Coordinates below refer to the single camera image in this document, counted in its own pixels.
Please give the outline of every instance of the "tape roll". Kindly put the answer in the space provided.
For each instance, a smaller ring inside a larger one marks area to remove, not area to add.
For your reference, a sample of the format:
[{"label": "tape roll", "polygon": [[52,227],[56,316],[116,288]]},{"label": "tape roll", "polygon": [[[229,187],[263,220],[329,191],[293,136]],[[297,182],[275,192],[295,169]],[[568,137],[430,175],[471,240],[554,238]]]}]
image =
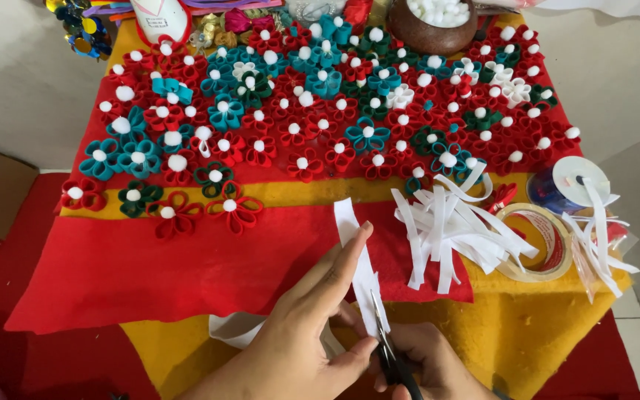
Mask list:
[{"label": "tape roll", "polygon": [[538,229],[547,244],[547,257],[537,271],[523,272],[512,259],[503,261],[496,269],[512,280],[526,283],[547,282],[563,276],[572,265],[572,239],[564,224],[548,210],[527,203],[511,204],[498,211],[496,217],[504,221],[513,215],[528,220]]}]

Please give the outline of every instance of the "cotton ball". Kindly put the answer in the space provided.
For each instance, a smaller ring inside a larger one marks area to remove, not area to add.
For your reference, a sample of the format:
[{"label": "cotton ball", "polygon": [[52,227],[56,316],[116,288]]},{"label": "cotton ball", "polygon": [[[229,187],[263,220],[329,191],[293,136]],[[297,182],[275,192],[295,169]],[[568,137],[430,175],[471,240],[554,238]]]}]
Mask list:
[{"label": "cotton ball", "polygon": [[159,215],[164,219],[172,219],[176,215],[174,209],[170,206],[162,207],[162,210],[159,211]]},{"label": "cotton ball", "polygon": [[466,159],[466,167],[468,169],[473,169],[476,167],[476,165],[478,165],[478,159],[476,159],[475,157],[468,157]]},{"label": "cotton ball", "polygon": [[567,139],[574,139],[577,136],[580,135],[580,133],[582,133],[580,131],[580,128],[578,127],[571,127],[570,129],[568,129],[567,131],[564,132],[564,136],[567,137]]},{"label": "cotton ball", "polygon": [[382,41],[382,39],[384,39],[384,32],[382,32],[381,29],[375,27],[372,28],[371,31],[369,31],[369,40],[378,42]]},{"label": "cotton ball", "polygon": [[427,74],[427,73],[422,73],[421,75],[419,75],[419,77],[416,79],[416,83],[419,84],[419,86],[421,87],[427,87],[429,86],[429,84],[431,83],[431,75]]},{"label": "cotton ball", "polygon": [[120,101],[130,101],[135,97],[135,91],[129,86],[118,86],[115,89],[115,96]]},{"label": "cotton ball", "polygon": [[298,59],[308,60],[310,59],[310,48],[308,46],[303,46],[298,50]]},{"label": "cotton ball", "polygon": [[536,76],[538,73],[540,73],[540,67],[531,66],[528,68],[528,76]]},{"label": "cotton ball", "polygon": [[169,104],[177,104],[179,103],[179,96],[176,93],[167,92],[167,101]]},{"label": "cotton ball", "polygon": [[253,150],[262,152],[263,150],[266,150],[266,144],[262,140],[256,140],[253,142]]},{"label": "cotton ball", "polygon": [[216,109],[219,110],[219,113],[226,113],[229,110],[229,103],[222,100],[216,105]]},{"label": "cotton ball", "polygon": [[216,142],[216,145],[219,147],[219,150],[221,151],[229,151],[229,149],[231,148],[231,142],[228,141],[227,139],[221,139],[218,142]]},{"label": "cotton ball", "polygon": [[142,53],[137,50],[132,50],[130,52],[130,59],[133,61],[142,61]]},{"label": "cotton ball", "polygon": [[550,146],[550,144],[552,144],[552,142],[549,137],[541,137],[538,141],[538,149],[545,150]]},{"label": "cotton ball", "polygon": [[300,125],[297,123],[291,123],[288,125],[288,133],[289,134],[298,134],[300,132]]},{"label": "cotton ball", "polygon": [[298,166],[298,169],[307,169],[308,167],[308,159],[305,157],[300,157],[298,161],[295,162]]},{"label": "cotton ball", "polygon": [[117,133],[126,134],[132,129],[130,127],[130,121],[125,117],[118,117],[112,121],[112,129]]},{"label": "cotton ball", "polygon": [[515,150],[510,154],[508,159],[512,162],[520,162],[523,159],[523,152],[520,150]]},{"label": "cotton ball", "polygon": [[112,110],[112,104],[109,101],[104,101],[101,104],[98,104],[98,108],[100,108],[100,111],[103,113],[107,113]]},{"label": "cotton ball", "polygon": [[298,102],[300,102],[300,105],[303,107],[310,107],[315,102],[315,99],[313,98],[312,93],[306,90],[302,95],[300,95],[300,97],[298,97]]},{"label": "cotton ball", "polygon": [[312,33],[314,38],[318,39],[322,37],[322,27],[320,26],[319,23],[315,22],[311,24],[309,29],[310,29],[310,33]]},{"label": "cotton ball", "polygon": [[500,32],[500,39],[504,41],[509,41],[515,35],[515,28],[512,26],[506,26],[503,28],[502,32]]},{"label": "cotton ball", "polygon": [[138,201],[142,198],[142,193],[140,193],[140,191],[137,189],[130,189],[127,191],[125,198],[128,201]]},{"label": "cotton ball", "polygon": [[444,165],[444,167],[453,168],[456,165],[456,163],[458,162],[458,159],[456,158],[456,156],[454,156],[453,154],[449,153],[448,151],[444,151],[439,156],[439,161],[441,162],[441,164]]},{"label": "cotton ball", "polygon": [[424,169],[422,167],[416,167],[411,171],[411,174],[414,176],[414,178],[421,179],[421,178],[424,177],[426,172],[424,171]]},{"label": "cotton ball", "polygon": [[103,162],[107,159],[107,154],[105,154],[105,151],[102,151],[100,149],[93,150],[93,159],[95,161]]},{"label": "cotton ball", "polygon": [[381,154],[376,154],[374,157],[372,157],[372,164],[374,164],[375,167],[379,167],[380,165],[384,164],[384,156]]},{"label": "cotton ball", "polygon": [[534,108],[530,108],[530,109],[528,110],[528,117],[530,117],[530,118],[537,118],[537,117],[539,117],[539,116],[540,116],[540,109],[539,109],[539,108],[534,107]]},{"label": "cotton ball", "polygon": [[253,90],[256,87],[256,78],[247,76],[244,83],[246,84],[246,87],[248,87],[248,90]]},{"label": "cotton ball", "polygon": [[164,54],[165,56],[169,56],[172,54],[172,46],[167,43],[162,43],[159,45],[159,52]]},{"label": "cotton ball", "polygon": [[429,59],[426,60],[426,65],[429,66],[429,68],[441,68],[441,64],[443,64],[443,62],[439,56],[429,56]]},{"label": "cotton ball", "polygon": [[78,200],[83,197],[83,190],[78,186],[68,189],[66,193],[68,193],[68,195],[74,200]]},{"label": "cotton ball", "polygon": [[221,182],[221,179],[224,179],[224,174],[221,173],[218,169],[212,169],[209,171],[209,180],[218,183]]},{"label": "cotton ball", "polygon": [[175,130],[165,132],[164,143],[168,146],[178,146],[182,144],[182,134]]},{"label": "cotton ball", "polygon": [[194,136],[198,137],[201,140],[209,140],[211,134],[211,129],[209,129],[208,127],[198,127],[194,131]]},{"label": "cotton ball", "polygon": [[135,164],[142,164],[147,158],[142,151],[133,151],[132,154],[130,154],[130,159]]},{"label": "cotton ball", "polygon": [[186,169],[187,160],[179,154],[173,154],[169,156],[167,165],[174,172],[182,172],[184,169]]}]

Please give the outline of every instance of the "brown bowl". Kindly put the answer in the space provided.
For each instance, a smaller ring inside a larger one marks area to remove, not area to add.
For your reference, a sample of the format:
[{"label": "brown bowl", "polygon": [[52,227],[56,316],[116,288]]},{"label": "brown bowl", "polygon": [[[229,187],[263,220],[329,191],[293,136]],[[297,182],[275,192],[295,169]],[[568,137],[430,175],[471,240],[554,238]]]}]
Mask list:
[{"label": "brown bowl", "polygon": [[468,45],[476,34],[478,16],[472,0],[461,0],[468,5],[468,21],[455,28],[440,28],[417,18],[407,0],[394,0],[387,15],[387,27],[399,40],[419,54],[452,56]]}]

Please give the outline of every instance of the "scissors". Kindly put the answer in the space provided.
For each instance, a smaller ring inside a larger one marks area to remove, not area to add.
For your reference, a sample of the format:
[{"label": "scissors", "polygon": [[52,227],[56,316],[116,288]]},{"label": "scissors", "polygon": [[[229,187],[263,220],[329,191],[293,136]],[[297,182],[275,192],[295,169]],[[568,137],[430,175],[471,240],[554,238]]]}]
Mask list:
[{"label": "scissors", "polygon": [[419,385],[414,380],[411,370],[401,357],[395,357],[394,344],[387,337],[382,326],[382,319],[379,315],[379,306],[374,292],[370,290],[372,296],[372,305],[374,306],[374,317],[377,319],[377,330],[379,331],[379,344],[377,346],[377,355],[379,357],[379,365],[382,367],[384,377],[387,379],[387,385],[403,384],[409,391],[412,400],[424,400],[419,390]]}]

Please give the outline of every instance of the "hand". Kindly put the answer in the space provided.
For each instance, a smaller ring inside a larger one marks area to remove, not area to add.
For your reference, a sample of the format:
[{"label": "hand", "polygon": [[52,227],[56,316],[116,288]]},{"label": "hand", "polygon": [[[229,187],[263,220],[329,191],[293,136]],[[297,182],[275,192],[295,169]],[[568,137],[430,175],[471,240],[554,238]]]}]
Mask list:
[{"label": "hand", "polygon": [[[391,324],[389,333],[397,350],[405,353],[421,372],[421,394],[424,400],[498,400],[466,369],[448,340],[432,324]],[[375,389],[387,389],[377,359],[370,372],[378,374]],[[404,385],[398,385],[392,400],[411,400]]]},{"label": "hand", "polygon": [[[339,243],[280,297],[249,347],[178,400],[331,400],[369,366],[377,340],[343,300],[373,227],[369,222],[343,249]],[[320,333],[330,317],[354,329],[360,341],[328,359]]]}]

